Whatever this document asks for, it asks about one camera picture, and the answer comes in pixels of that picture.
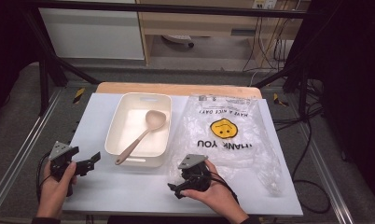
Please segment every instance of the human hand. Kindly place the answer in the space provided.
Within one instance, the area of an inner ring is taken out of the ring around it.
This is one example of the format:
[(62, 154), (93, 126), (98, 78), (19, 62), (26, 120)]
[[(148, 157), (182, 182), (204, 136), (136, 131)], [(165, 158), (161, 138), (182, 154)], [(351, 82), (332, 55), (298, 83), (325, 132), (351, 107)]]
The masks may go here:
[[(205, 165), (210, 172), (216, 174), (211, 174), (212, 178), (221, 180), (220, 177), (217, 176), (215, 166), (210, 161), (206, 160)], [(181, 194), (205, 203), (220, 216), (225, 217), (230, 223), (242, 223), (244, 220), (248, 219), (248, 215), (237, 204), (230, 190), (214, 180), (211, 181), (210, 188), (205, 192), (185, 189), (181, 191)]]
[(42, 184), (39, 208), (36, 213), (37, 217), (60, 219), (69, 182), (72, 181), (72, 184), (76, 184), (76, 176), (74, 176), (75, 169), (76, 162), (72, 161), (66, 168), (62, 179), (57, 181), (54, 176), (50, 175), (50, 161), (48, 161), (44, 171), (44, 178), (46, 179)]

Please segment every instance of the clear plastic bag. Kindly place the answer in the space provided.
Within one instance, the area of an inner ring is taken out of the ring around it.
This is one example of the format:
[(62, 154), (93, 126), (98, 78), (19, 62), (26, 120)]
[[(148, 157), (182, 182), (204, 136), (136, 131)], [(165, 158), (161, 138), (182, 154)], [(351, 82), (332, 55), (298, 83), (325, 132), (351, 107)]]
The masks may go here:
[(180, 184), (178, 164), (187, 154), (209, 157), (226, 180), (254, 169), (271, 194), (282, 191), (281, 164), (267, 135), (257, 100), (192, 95), (169, 147), (169, 181)]

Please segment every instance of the aluminum rail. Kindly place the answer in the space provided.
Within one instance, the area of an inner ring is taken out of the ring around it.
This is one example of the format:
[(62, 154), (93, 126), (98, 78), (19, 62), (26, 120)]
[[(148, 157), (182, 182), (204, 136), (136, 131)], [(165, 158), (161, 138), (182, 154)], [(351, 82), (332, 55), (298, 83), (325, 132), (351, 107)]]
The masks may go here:
[(13, 162), (9, 165), (7, 172), (4, 174), (2, 180), (0, 181), (0, 207), (4, 199), (6, 198), (9, 190), (11, 189), (14, 181), (16, 180), (22, 166), (30, 155), (36, 140), (42, 133), (42, 130), (46, 126), (51, 113), (53, 112), (58, 100), (60, 98), (62, 88), (58, 88), (50, 98), (49, 107), (45, 111), (44, 115), (39, 117), (33, 127), (33, 129), (28, 134), (24, 143), (22, 144), (19, 152), (16, 154)]

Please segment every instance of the yellow smiley face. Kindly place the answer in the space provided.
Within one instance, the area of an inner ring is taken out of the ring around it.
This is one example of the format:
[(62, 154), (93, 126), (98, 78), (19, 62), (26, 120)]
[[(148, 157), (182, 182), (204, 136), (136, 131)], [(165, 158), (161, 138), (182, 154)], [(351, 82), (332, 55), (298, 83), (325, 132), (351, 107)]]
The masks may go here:
[(237, 135), (238, 128), (228, 119), (220, 119), (211, 124), (211, 131), (220, 138), (232, 138)]

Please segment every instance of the wooden table edge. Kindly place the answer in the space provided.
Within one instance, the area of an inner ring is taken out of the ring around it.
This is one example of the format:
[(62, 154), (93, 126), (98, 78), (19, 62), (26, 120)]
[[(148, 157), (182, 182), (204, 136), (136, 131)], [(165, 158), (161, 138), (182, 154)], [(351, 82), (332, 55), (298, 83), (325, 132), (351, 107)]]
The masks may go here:
[(213, 94), (262, 99), (258, 88), (229, 85), (185, 85), (164, 83), (103, 82), (97, 93), (150, 92), (167, 95)]

